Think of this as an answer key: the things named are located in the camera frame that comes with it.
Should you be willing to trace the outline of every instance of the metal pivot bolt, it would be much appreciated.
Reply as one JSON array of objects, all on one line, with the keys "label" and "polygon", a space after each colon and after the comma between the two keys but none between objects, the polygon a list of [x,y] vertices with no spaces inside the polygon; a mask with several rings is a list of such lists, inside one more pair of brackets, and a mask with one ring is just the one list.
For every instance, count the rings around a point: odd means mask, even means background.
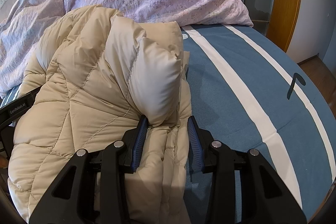
[{"label": "metal pivot bolt", "polygon": [[85,149],[79,149],[77,152],[76,152],[76,155],[78,157],[81,157],[81,156],[84,156],[86,153]]},{"label": "metal pivot bolt", "polygon": [[114,147],[122,147],[124,145],[124,142],[123,141],[116,141],[115,143],[114,143]]},{"label": "metal pivot bolt", "polygon": [[255,149],[255,148],[252,148],[252,149],[250,150],[250,154],[251,154],[252,156],[258,156],[258,155],[259,155],[259,151],[258,151],[257,149]]},{"label": "metal pivot bolt", "polygon": [[214,147],[214,148],[219,148],[222,146],[222,143],[220,141],[213,141],[211,143],[211,145]]}]

